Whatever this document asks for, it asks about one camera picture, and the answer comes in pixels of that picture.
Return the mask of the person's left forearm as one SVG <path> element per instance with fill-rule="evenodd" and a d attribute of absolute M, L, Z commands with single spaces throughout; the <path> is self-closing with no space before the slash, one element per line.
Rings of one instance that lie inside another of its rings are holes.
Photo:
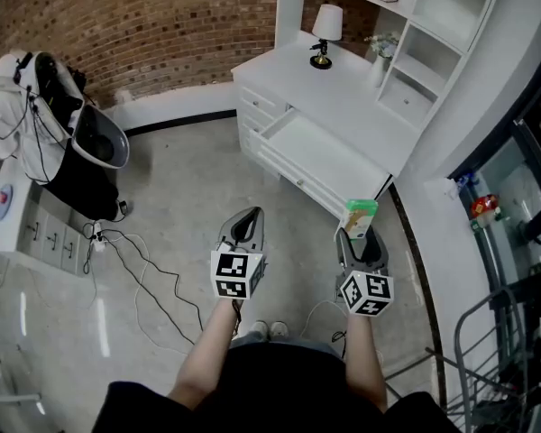
<path fill-rule="evenodd" d="M 194 410 L 215 391 L 243 302 L 220 299 L 204 331 L 181 365 L 168 397 Z"/>

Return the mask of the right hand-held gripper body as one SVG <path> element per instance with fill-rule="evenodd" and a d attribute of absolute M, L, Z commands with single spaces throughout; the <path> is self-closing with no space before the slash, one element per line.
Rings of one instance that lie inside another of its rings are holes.
<path fill-rule="evenodd" d="M 350 314 L 376 318 L 394 302 L 394 279 L 353 270 L 344 278 L 339 292 Z"/>

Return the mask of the white desk with hutch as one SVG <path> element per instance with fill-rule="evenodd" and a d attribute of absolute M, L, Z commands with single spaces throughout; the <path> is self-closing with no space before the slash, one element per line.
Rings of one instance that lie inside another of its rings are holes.
<path fill-rule="evenodd" d="M 318 38 L 301 28 L 304 0 L 278 0 L 274 48 L 233 71 L 241 145 L 258 163 L 250 132 L 296 109 L 388 172 L 392 183 L 460 77 L 497 0 L 363 1 L 380 8 L 380 29 L 400 34 L 379 88 L 368 83 L 372 62 L 337 41 L 328 43 L 332 67 L 312 67 Z"/>

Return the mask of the person's right forearm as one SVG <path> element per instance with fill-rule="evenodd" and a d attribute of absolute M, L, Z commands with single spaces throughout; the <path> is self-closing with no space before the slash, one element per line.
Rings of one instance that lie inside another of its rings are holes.
<path fill-rule="evenodd" d="M 374 404 L 381 412 L 388 409 L 386 385 L 376 351 L 371 320 L 351 314 L 346 330 L 345 379 L 350 390 Z"/>

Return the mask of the blue round dish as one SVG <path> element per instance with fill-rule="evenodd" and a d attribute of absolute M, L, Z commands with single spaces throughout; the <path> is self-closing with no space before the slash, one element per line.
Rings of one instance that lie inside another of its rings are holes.
<path fill-rule="evenodd" d="M 0 221 L 3 220 L 8 214 L 8 211 L 13 201 L 13 197 L 13 185 L 10 183 L 4 184 L 4 186 L 0 188 Z"/>

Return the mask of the white jacket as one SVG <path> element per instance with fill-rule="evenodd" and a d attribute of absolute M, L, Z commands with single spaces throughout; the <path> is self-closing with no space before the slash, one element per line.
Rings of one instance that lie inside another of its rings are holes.
<path fill-rule="evenodd" d="M 40 185 L 60 170 L 70 134 L 41 97 L 35 60 L 21 69 L 24 53 L 0 58 L 0 161 L 13 158 Z"/>

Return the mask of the white drawer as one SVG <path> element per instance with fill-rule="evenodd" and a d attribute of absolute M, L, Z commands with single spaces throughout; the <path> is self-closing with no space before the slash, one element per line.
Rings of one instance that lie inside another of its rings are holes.
<path fill-rule="evenodd" d="M 339 217 L 350 199 L 376 199 L 392 176 L 296 109 L 250 132 L 254 157 Z"/>

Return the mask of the grey metal rack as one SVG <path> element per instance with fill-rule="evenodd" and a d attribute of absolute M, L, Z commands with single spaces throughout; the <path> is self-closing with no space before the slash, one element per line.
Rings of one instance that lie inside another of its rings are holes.
<path fill-rule="evenodd" d="M 459 318 L 459 385 L 446 405 L 462 433 L 541 433 L 541 302 L 501 288 Z"/>

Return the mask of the black window frame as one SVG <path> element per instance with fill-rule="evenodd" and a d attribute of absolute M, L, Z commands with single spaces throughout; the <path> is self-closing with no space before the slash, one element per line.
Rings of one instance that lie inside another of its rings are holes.
<path fill-rule="evenodd" d="M 475 199 L 499 198 L 502 219 L 471 229 L 490 290 L 534 274 L 541 266 L 541 61 L 508 112 L 452 175 L 469 225 Z"/>

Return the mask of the white cabinet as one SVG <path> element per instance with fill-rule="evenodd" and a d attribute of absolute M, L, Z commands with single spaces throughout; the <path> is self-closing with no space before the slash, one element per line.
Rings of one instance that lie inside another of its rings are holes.
<path fill-rule="evenodd" d="M 38 185 L 11 159 L 0 169 L 0 188 L 8 183 L 14 197 L 0 221 L 0 253 L 45 276 L 81 277 L 87 241 L 69 225 L 69 207 L 55 198 L 44 206 Z"/>

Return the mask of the white shade table lamp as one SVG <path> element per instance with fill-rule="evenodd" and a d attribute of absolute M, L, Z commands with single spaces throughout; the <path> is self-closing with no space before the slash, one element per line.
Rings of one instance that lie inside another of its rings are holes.
<path fill-rule="evenodd" d="M 312 34 L 318 38 L 310 50 L 316 54 L 309 60 L 315 69 L 327 70 L 333 62 L 327 57 L 328 43 L 340 41 L 343 37 L 344 10 L 337 5 L 323 4 L 317 13 Z"/>

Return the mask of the person's black shirt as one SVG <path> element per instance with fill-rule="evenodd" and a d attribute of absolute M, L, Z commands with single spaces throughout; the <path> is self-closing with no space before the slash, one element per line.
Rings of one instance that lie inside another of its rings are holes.
<path fill-rule="evenodd" d="M 229 350 L 195 409 L 135 382 L 111 382 L 92 433 L 460 433 L 426 392 L 381 412 L 346 385 L 338 357 L 284 343 Z"/>

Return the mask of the white flower bouquet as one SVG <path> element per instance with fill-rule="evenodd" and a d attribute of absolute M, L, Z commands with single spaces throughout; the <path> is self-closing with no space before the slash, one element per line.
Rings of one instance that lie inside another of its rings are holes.
<path fill-rule="evenodd" d="M 369 47 L 375 55 L 391 60 L 399 45 L 400 34 L 398 32 L 385 32 L 371 35 L 364 40 L 369 43 Z"/>

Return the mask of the green and tan box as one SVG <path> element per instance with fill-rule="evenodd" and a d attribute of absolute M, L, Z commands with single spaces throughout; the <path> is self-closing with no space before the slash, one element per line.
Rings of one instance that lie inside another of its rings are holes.
<path fill-rule="evenodd" d="M 349 199 L 344 207 L 339 228 L 342 228 L 351 241 L 364 239 L 378 211 L 375 199 Z"/>

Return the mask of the red mushroom toy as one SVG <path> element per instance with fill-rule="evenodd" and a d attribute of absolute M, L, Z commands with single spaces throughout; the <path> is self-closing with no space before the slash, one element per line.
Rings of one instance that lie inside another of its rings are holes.
<path fill-rule="evenodd" d="M 473 232 L 489 226 L 495 221 L 502 219 L 502 211 L 499 198 L 494 194 L 488 194 L 475 199 L 472 203 L 472 219 L 470 220 Z"/>

